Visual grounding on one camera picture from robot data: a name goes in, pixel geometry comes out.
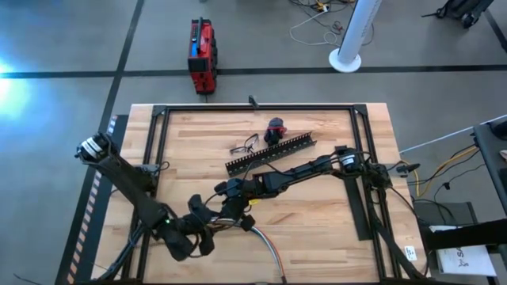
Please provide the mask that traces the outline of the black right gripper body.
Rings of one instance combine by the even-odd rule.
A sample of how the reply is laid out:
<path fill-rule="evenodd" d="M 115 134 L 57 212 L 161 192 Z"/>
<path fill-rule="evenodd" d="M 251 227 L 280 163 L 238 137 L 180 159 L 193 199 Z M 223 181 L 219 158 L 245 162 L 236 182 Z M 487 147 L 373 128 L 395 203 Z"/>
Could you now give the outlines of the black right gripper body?
<path fill-rule="evenodd" d="M 252 179 L 231 178 L 217 184 L 215 193 L 219 196 L 225 195 L 227 198 L 241 196 L 248 200 L 264 199 L 265 187 L 259 177 Z"/>

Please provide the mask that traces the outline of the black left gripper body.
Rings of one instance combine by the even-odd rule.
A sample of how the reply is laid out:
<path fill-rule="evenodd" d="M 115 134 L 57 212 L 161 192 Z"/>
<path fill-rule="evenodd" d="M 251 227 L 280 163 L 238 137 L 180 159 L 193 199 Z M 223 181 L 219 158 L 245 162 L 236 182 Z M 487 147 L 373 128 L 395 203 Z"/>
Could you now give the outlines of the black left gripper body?
<path fill-rule="evenodd" d="M 180 231 L 183 234 L 202 234 L 212 238 L 214 232 L 208 224 L 214 216 L 214 211 L 204 205 L 199 194 L 192 195 L 187 205 L 189 213 L 180 218 Z"/>

